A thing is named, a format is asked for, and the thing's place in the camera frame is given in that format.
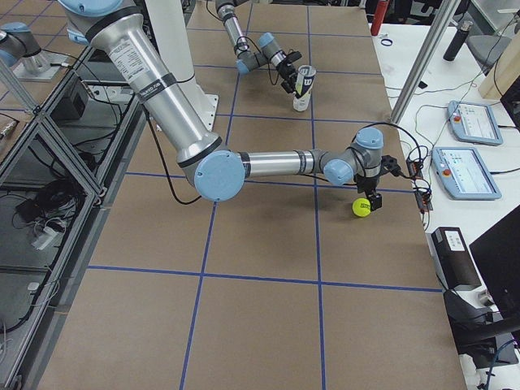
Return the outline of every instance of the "small robot arm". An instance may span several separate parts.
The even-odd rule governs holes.
[[[12,67],[19,59],[27,72],[38,75],[50,69],[50,60],[29,27],[20,22],[0,26],[0,59]]]
[[[237,57],[236,67],[241,75],[247,74],[258,67],[270,63],[284,79],[282,88],[285,92],[296,91],[297,70],[293,63],[301,58],[299,51],[286,54],[275,37],[264,33],[258,39],[261,52],[251,51],[250,43],[254,42],[244,35],[235,14],[235,7],[244,4],[247,0],[215,0],[215,10],[226,28],[229,40]]]
[[[177,150],[188,182],[214,202],[234,197],[245,179],[257,176],[323,173],[334,185],[354,179],[372,210],[381,206],[375,192],[381,174],[383,134],[363,128],[344,151],[232,152],[204,123],[183,94],[142,30],[143,17],[131,0],[59,0],[71,28],[94,48],[104,50],[141,103]]]

